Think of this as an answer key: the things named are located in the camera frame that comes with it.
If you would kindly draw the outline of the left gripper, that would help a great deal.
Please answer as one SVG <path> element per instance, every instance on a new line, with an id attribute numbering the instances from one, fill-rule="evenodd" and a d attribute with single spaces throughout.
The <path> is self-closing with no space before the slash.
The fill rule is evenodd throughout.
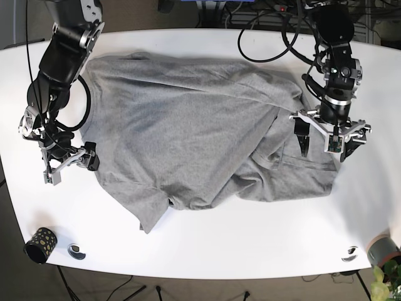
<path id="1" fill-rule="evenodd" d="M 323 151 L 329 154 L 339 154 L 340 162 L 351 156 L 358 147 L 365 145 L 367 134 L 372 128 L 364 120 L 357 122 L 348 119 L 344 125 L 327 124 L 320 118 L 320 110 L 299 110 L 291 113 L 294 120 L 294 134 L 297 136 L 301 156 L 307 157 L 310 146 L 310 128 L 315 128 L 324 138 Z"/>

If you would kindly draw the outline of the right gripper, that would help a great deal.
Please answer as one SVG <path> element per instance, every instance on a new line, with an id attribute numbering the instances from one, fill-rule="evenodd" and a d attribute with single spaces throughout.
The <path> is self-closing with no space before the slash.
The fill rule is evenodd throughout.
<path id="1" fill-rule="evenodd" d="M 89 171 L 97 171 L 100 165 L 94 142 L 85 142 L 84 147 L 80 148 L 62 148 L 52 143 L 41 148 L 41 155 L 45 165 L 44 183 L 54 186 L 61 182 L 61 171 L 72 164 L 85 162 L 84 166 Z"/>

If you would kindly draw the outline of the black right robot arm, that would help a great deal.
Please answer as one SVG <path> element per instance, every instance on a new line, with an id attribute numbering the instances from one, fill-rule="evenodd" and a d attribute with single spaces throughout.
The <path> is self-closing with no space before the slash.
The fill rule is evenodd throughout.
<path id="1" fill-rule="evenodd" d="M 100 164 L 94 142 L 74 147 L 71 141 L 90 114 L 90 90 L 80 73 L 105 23 L 100 1 L 46 1 L 45 6 L 54 21 L 53 35 L 40 61 L 38 75 L 31 79 L 19 133 L 38 143 L 45 165 L 44 181 L 57 185 L 66 166 L 75 164 L 97 171 Z M 80 82 L 85 90 L 86 109 L 78 124 L 69 127 L 59 122 L 57 116 L 67 106 L 74 82 Z"/>

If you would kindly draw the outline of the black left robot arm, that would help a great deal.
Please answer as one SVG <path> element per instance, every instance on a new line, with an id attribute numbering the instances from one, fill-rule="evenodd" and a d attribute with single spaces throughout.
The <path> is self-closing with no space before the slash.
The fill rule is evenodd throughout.
<path id="1" fill-rule="evenodd" d="M 324 152 L 338 155 L 343 162 L 365 144 L 372 131 L 364 120 L 352 121 L 349 112 L 352 101 L 363 78 L 360 61 L 352 57 L 350 42 L 355 28 L 346 4 L 341 1 L 297 1 L 294 9 L 270 14 L 282 17 L 281 37 L 286 48 L 280 54 L 268 58 L 275 61 L 291 52 L 310 68 L 324 76 L 325 86 L 317 83 L 309 73 L 301 78 L 307 90 L 320 104 L 314 110 L 299 110 L 289 117 L 294 120 L 294 134 L 298 138 L 301 155 L 308 155 L 310 128 L 314 127 L 324 138 Z M 301 27 L 297 26 L 292 40 L 287 38 L 287 26 L 292 15 L 298 22 L 310 26 L 315 39 L 314 59 L 309 60 L 294 49 Z"/>

